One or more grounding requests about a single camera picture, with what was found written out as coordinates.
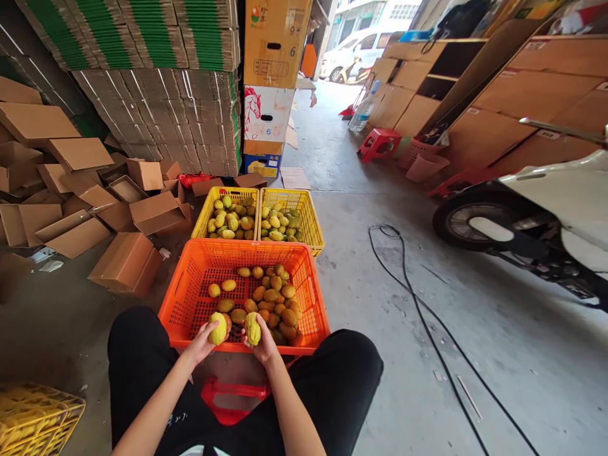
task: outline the building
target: building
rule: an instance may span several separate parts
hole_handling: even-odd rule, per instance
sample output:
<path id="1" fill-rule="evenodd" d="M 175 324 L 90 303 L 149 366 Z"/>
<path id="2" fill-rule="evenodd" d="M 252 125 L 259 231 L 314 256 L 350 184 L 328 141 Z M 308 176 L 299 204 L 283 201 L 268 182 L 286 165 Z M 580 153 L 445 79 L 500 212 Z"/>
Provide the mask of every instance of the building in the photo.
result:
<path id="1" fill-rule="evenodd" d="M 329 33 L 327 51 L 334 49 L 350 34 L 382 27 L 387 30 L 408 30 L 420 0 L 334 0 L 336 15 Z"/>

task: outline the gray floor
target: gray floor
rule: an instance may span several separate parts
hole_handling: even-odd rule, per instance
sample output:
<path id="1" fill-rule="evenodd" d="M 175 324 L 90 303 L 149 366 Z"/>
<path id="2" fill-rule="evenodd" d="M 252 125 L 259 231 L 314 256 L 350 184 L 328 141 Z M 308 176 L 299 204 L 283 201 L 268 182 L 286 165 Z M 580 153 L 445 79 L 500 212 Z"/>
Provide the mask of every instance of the gray floor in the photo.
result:
<path id="1" fill-rule="evenodd" d="M 540 454 L 604 454 L 608 315 L 581 308 L 558 287 L 492 258 L 439 243 L 429 225 L 434 204 L 421 189 L 405 181 L 392 163 L 358 161 L 361 138 L 352 138 L 336 115 L 357 91 L 319 82 L 319 104 L 312 109 L 308 94 L 297 94 L 293 118 L 300 148 L 286 151 L 283 161 L 304 167 L 313 187 L 326 242 L 317 267 L 332 329 L 365 333 L 385 363 L 355 453 L 482 454 L 443 380 L 446 374 L 410 296 L 372 254 L 367 228 L 389 223 L 405 236 L 416 290 L 443 318 Z M 399 245 L 376 239 L 383 260 L 400 274 Z M 174 255 L 145 301 L 154 309 L 160 307 L 183 241 L 158 244 Z M 106 245 L 50 274 L 31 274 L 14 301 L 0 308 L 0 379 L 38 381 L 87 400 L 64 449 L 67 456 L 110 452 L 106 339 L 115 316 L 141 303 L 86 280 Z M 475 421 L 490 453 L 531 454 L 446 334 L 431 323 L 450 369 L 462 376 L 481 411 L 483 419 Z M 223 364 L 226 377 L 252 376 L 242 362 L 226 364 L 221 355 L 209 364 Z"/>

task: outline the hand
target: hand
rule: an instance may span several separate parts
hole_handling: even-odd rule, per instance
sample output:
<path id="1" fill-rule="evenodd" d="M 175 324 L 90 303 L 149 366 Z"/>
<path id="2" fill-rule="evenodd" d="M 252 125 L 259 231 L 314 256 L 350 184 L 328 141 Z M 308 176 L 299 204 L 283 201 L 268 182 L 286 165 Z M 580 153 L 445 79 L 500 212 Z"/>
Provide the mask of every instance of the hand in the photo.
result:
<path id="1" fill-rule="evenodd" d="M 249 348 L 253 349 L 253 354 L 258 359 L 259 362 L 262 363 L 264 367 L 270 364 L 270 361 L 273 359 L 281 359 L 281 355 L 279 354 L 279 349 L 277 348 L 277 344 L 274 342 L 272 338 L 272 334 L 270 333 L 270 329 L 266 326 L 266 322 L 264 319 L 258 314 L 256 317 L 256 321 L 260 325 L 262 329 L 262 338 L 260 342 L 256 346 L 251 346 L 249 341 L 247 340 L 247 336 L 245 335 L 245 330 L 241 330 L 241 341 Z"/>
<path id="2" fill-rule="evenodd" d="M 192 363 L 192 368 L 199 365 L 215 348 L 215 345 L 209 342 L 209 334 L 219 325 L 219 321 L 213 323 L 205 323 L 198 330 L 196 337 L 190 342 L 190 345 L 184 350 L 181 356 L 187 357 Z"/>

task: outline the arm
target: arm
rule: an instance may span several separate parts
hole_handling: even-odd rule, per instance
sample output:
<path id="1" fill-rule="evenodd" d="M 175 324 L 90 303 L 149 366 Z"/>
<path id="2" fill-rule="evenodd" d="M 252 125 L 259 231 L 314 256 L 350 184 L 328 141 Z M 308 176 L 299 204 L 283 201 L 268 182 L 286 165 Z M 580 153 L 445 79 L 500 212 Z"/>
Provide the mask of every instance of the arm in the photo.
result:
<path id="1" fill-rule="evenodd" d="M 270 380 L 285 454 L 287 456 L 324 456 L 326 453 L 315 424 L 293 387 L 270 330 L 259 315 L 257 322 L 262 328 L 262 340 L 253 348 L 253 354 L 266 368 Z M 243 336 L 243 342 L 250 346 L 247 336 Z"/>
<path id="2" fill-rule="evenodd" d="M 153 456 L 165 432 L 175 404 L 184 391 L 194 368 L 213 350 L 207 337 L 218 322 L 205 324 L 166 376 L 127 432 L 122 436 L 112 456 Z"/>

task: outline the white cardboard box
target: white cardboard box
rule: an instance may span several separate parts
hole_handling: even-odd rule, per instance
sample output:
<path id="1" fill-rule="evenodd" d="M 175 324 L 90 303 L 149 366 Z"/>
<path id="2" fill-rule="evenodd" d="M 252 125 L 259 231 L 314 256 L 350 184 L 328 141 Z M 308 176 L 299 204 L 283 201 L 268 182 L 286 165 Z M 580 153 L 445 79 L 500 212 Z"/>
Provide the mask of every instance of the white cardboard box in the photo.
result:
<path id="1" fill-rule="evenodd" d="M 283 143 L 295 89 L 245 86 L 245 139 Z"/>

